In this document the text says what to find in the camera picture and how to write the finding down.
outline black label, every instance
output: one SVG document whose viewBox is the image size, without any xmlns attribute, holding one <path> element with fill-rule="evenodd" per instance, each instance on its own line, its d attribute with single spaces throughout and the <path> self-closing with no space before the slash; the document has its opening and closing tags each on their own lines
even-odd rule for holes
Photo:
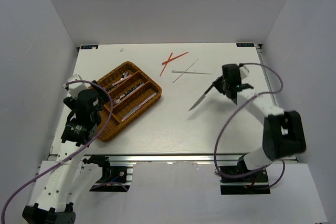
<svg viewBox="0 0 336 224">
<path fill-rule="evenodd" d="M 83 45 L 80 49 L 98 49 L 98 45 Z"/>
<path fill-rule="evenodd" d="M 237 47 L 254 47 L 253 43 L 236 43 Z"/>
</svg>

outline red chopstick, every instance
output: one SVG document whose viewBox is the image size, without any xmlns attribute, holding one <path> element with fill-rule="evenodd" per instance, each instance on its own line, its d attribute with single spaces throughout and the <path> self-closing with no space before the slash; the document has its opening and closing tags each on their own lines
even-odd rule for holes
<svg viewBox="0 0 336 224">
<path fill-rule="evenodd" d="M 170 56 L 169 56 L 169 58 L 168 58 L 168 61 L 170 60 L 170 58 L 171 58 L 172 56 L 173 56 L 173 53 L 170 54 Z M 164 71 L 164 69 L 166 68 L 167 65 L 168 65 L 168 62 L 164 65 L 164 67 L 163 67 L 163 69 L 162 69 L 162 71 L 161 71 L 160 76 L 162 75 L 162 73 L 163 73 L 163 71 Z"/>
<path fill-rule="evenodd" d="M 186 55 L 187 53 L 189 53 L 189 52 L 185 52 L 184 54 L 178 55 L 178 56 L 176 56 L 176 57 L 174 57 L 174 58 L 172 58 L 172 59 L 169 58 L 168 60 L 166 60 L 165 62 L 163 62 L 162 65 L 165 65 L 165 64 L 167 64 L 168 62 L 171 62 L 172 60 L 175 60 L 175 59 L 177 59 L 177 58 L 179 58 L 179 57 L 181 57 L 181 56 L 184 56 L 184 55 Z"/>
</svg>

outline gray wall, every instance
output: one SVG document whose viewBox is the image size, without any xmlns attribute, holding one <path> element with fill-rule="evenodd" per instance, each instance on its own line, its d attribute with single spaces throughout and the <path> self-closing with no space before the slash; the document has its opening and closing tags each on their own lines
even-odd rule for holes
<svg viewBox="0 0 336 224">
<path fill-rule="evenodd" d="M 287 0 L 265 44 L 265 62 L 284 79 L 280 105 L 301 113 L 307 162 L 328 220 L 336 223 L 336 0 Z"/>
<path fill-rule="evenodd" d="M 51 0 L 75 44 L 264 42 L 286 0 Z"/>
<path fill-rule="evenodd" d="M 48 156 L 76 48 L 50 0 L 0 0 L 0 207 Z M 21 223 L 31 187 L 9 206 Z"/>
</svg>

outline brown basket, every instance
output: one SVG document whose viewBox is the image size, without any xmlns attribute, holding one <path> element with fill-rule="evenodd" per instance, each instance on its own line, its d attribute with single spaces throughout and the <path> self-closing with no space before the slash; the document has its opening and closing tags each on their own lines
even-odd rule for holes
<svg viewBox="0 0 336 224">
<path fill-rule="evenodd" d="M 113 107 L 112 117 L 110 122 L 102 134 L 98 137 L 103 142 L 108 142 L 117 136 L 123 129 L 130 125 L 135 119 L 141 116 L 146 110 L 153 106 L 161 97 L 162 89 L 151 78 L 148 77 L 140 68 L 133 63 L 127 61 L 119 65 L 107 75 L 98 80 L 98 84 L 108 90 L 113 83 L 120 80 L 120 77 L 126 71 L 132 76 L 124 80 L 119 86 L 109 92 L 113 101 L 118 99 L 120 95 L 124 94 L 140 82 L 143 82 L 139 89 L 134 93 L 127 96 L 124 100 L 121 100 L 117 105 Z M 130 115 L 124 121 L 121 121 L 123 117 L 129 113 L 133 108 L 146 100 L 150 95 L 156 92 L 156 95 L 141 106 L 137 111 Z M 98 131 L 106 123 L 106 120 L 110 114 L 111 104 L 110 102 L 103 106 L 103 110 L 100 111 L 101 123 L 98 126 Z"/>
</svg>

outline white panel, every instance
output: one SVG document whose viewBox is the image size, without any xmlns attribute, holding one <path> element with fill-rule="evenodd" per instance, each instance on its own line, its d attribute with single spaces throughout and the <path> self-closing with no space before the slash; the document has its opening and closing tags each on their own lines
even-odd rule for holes
<svg viewBox="0 0 336 224">
<path fill-rule="evenodd" d="M 80 44 L 263 42 L 286 0 L 51 0 Z"/>
<path fill-rule="evenodd" d="M 50 0 L 0 0 L 0 207 L 47 158 L 76 49 Z M 22 221 L 31 187 L 10 204 Z"/>
<path fill-rule="evenodd" d="M 189 53 L 163 66 L 173 57 Z M 190 71 L 208 74 L 179 73 L 199 59 Z M 132 61 L 162 88 L 162 97 L 152 108 L 129 125 L 109 143 L 94 141 L 87 154 L 210 154 L 218 133 L 237 106 L 213 88 L 204 101 L 192 111 L 189 108 L 204 91 L 222 75 L 222 65 L 259 62 L 254 47 L 238 48 L 230 43 L 99 45 L 98 49 L 80 50 L 74 73 L 85 80 L 98 80 L 125 61 Z M 250 74 L 244 83 L 256 91 L 267 91 L 264 73 L 259 66 L 249 66 Z M 271 103 L 270 95 L 265 99 Z M 70 110 L 65 108 L 57 128 L 53 154 L 57 154 L 61 135 Z M 261 146 L 263 127 L 247 111 L 241 111 L 222 136 L 219 153 L 246 153 Z"/>
<path fill-rule="evenodd" d="M 267 168 L 270 181 L 282 165 Z M 34 190 L 44 187 L 38 181 Z M 307 165 L 288 164 L 270 195 L 221 195 L 214 165 L 136 164 L 127 193 L 90 192 L 76 223 L 307 224 L 325 222 Z"/>
<path fill-rule="evenodd" d="M 308 163 L 328 220 L 336 222 L 336 0 L 287 0 L 264 45 L 265 62 L 284 79 L 280 105 L 302 117 Z"/>
</svg>

